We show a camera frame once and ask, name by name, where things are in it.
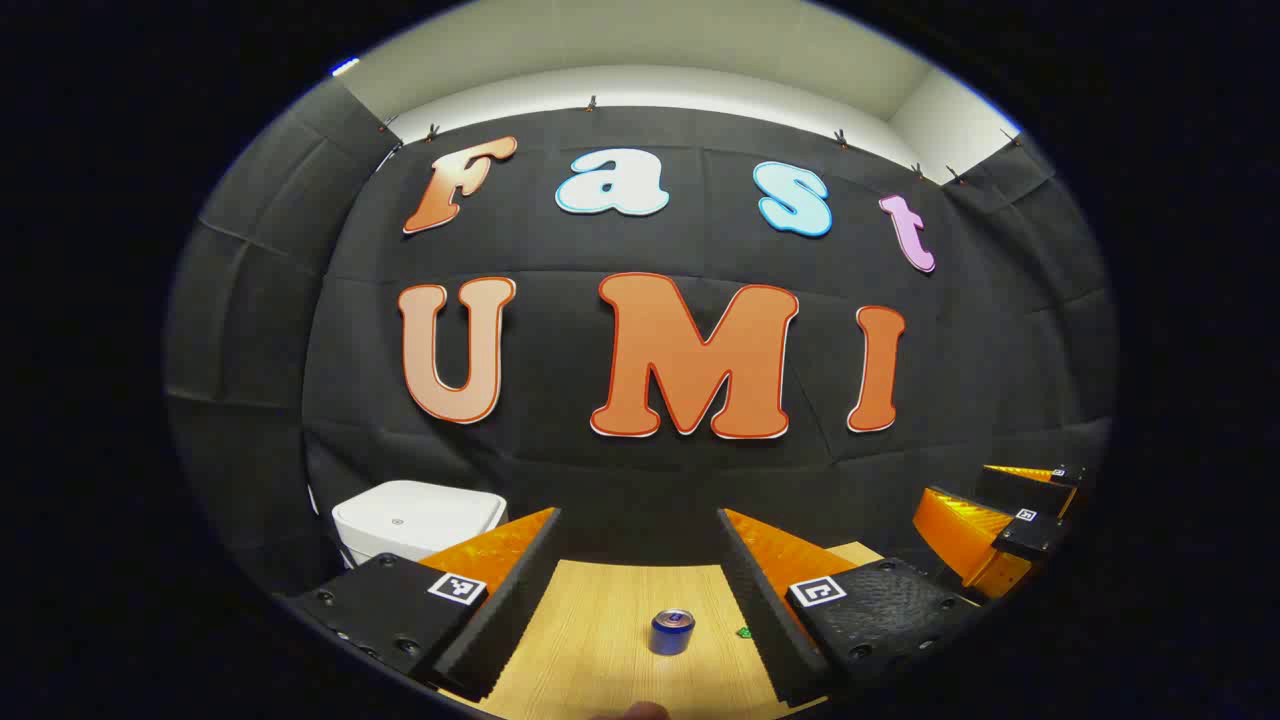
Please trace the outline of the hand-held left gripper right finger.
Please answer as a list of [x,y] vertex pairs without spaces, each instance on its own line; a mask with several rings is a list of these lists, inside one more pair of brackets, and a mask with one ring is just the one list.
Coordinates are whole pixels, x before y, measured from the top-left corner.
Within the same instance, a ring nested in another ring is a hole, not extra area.
[[791,707],[884,688],[986,615],[901,559],[854,562],[731,509],[716,515],[730,589]]

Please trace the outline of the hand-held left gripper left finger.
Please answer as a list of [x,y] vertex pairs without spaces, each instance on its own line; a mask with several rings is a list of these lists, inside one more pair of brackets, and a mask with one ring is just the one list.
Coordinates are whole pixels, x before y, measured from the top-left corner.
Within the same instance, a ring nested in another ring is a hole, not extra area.
[[420,560],[379,553],[285,606],[397,676],[488,697],[563,553],[549,507]]

